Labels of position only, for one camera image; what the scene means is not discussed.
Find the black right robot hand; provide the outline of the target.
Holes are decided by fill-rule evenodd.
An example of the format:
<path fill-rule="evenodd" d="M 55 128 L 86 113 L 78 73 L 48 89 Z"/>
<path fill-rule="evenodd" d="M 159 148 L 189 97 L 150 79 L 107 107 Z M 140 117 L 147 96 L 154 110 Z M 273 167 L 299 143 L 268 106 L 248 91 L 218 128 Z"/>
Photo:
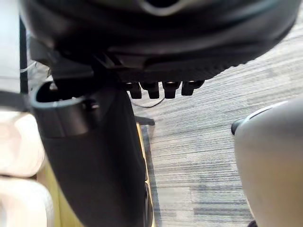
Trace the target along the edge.
<path fill-rule="evenodd" d="M 33 60 L 53 81 L 31 112 L 56 180 L 86 227 L 149 227 L 131 99 L 190 96 L 274 48 L 299 0 L 21 0 Z"/>

